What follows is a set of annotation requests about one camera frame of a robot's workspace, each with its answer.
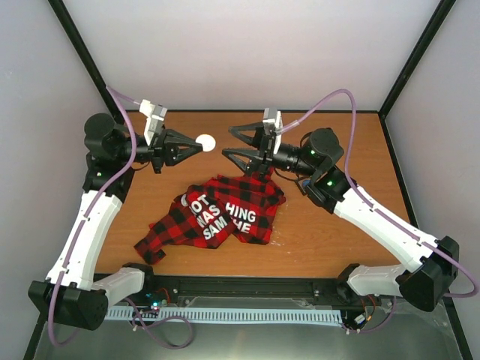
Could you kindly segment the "red black plaid shirt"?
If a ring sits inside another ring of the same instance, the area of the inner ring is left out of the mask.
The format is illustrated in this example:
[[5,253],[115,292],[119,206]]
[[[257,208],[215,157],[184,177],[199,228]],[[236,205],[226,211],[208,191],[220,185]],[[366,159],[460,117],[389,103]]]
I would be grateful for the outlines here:
[[231,235],[242,243],[266,245],[285,202],[270,175],[217,175],[177,196],[134,249],[146,264],[154,265],[166,256],[167,245],[216,249]]

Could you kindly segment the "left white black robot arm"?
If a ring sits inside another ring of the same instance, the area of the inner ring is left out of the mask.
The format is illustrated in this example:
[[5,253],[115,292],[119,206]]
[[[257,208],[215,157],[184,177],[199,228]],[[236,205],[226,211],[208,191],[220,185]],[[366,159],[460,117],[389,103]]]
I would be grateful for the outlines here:
[[78,215],[55,265],[45,280],[31,283],[28,297],[50,325],[95,330],[113,305],[131,295],[147,302],[156,293],[150,265],[130,262],[94,279],[104,240],[131,187],[132,164],[150,163],[159,173],[205,146],[166,129],[161,118],[148,118],[145,133],[139,135],[131,124],[120,125],[111,115],[98,113],[86,121],[84,131],[88,172]]

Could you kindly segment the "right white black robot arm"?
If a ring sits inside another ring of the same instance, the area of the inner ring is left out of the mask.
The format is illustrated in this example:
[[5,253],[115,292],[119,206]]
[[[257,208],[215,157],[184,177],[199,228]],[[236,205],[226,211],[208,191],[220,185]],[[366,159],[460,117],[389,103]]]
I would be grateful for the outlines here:
[[367,295],[398,296],[431,312],[458,276],[459,245],[416,229],[374,200],[336,163],[344,154],[330,127],[306,133],[299,146],[281,142],[270,121],[234,126],[229,133],[246,148],[225,148],[223,156],[243,173],[282,170],[317,207],[358,227],[381,244],[397,265],[348,265],[337,278],[337,293],[349,304]]

